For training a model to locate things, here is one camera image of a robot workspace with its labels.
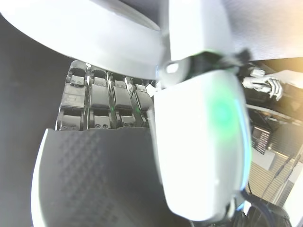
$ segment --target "white robotic hand in background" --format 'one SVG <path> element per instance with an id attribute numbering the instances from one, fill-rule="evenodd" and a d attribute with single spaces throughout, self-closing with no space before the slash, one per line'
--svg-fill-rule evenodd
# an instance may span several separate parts
<path id="1" fill-rule="evenodd" d="M 251 77 L 246 77 L 242 81 L 242 85 L 245 88 L 255 89 L 258 92 L 269 93 L 269 97 L 276 97 L 279 101 L 283 95 L 283 88 L 280 80 L 271 76 L 266 75 L 263 70 L 255 69 L 251 72 Z"/>

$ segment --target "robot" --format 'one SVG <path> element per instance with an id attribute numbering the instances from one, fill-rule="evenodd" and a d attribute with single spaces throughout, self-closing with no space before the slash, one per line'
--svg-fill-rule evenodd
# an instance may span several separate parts
<path id="1" fill-rule="evenodd" d="M 273 226 L 266 207 L 245 191 L 250 127 L 236 72 L 249 53 L 234 53 L 219 0 L 170 0 L 161 10 L 157 64 L 138 69 L 109 58 L 87 61 L 96 67 L 71 65 L 56 131 L 46 130 L 36 161 L 35 227 L 209 225 L 232 218 L 239 200 L 252 202 Z M 153 104 L 144 83 L 124 75 L 160 80 Z M 279 80 L 258 69 L 241 83 L 276 100 L 283 94 Z M 146 154 L 138 152 L 143 144 Z M 147 167 L 153 171 L 143 173 Z"/>

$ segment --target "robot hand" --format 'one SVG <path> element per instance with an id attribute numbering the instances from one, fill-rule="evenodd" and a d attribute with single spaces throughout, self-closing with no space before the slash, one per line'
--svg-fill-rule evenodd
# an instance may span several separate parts
<path id="1" fill-rule="evenodd" d="M 279 101 L 283 95 L 283 88 L 280 80 L 272 76 L 263 76 L 260 78 L 246 77 L 244 78 L 242 85 L 245 88 L 251 88 L 259 92 L 269 93 L 270 98 L 276 96 L 277 101 Z"/>

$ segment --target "floor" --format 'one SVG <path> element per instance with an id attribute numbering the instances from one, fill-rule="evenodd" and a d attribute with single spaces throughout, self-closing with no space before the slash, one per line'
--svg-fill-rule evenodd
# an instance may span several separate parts
<path id="1" fill-rule="evenodd" d="M 40 141 L 53 128 L 72 59 L 0 16 L 0 220 L 29 227 L 31 179 Z"/>

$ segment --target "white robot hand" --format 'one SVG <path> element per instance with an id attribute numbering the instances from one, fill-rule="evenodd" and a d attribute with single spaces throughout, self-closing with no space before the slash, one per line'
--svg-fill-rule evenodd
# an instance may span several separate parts
<path id="1" fill-rule="evenodd" d="M 270 98 L 276 96 L 276 100 L 279 101 L 283 95 L 283 88 L 280 80 L 272 76 L 263 77 L 246 77 L 242 81 L 242 85 L 245 88 L 255 89 L 259 92 L 269 93 Z"/>

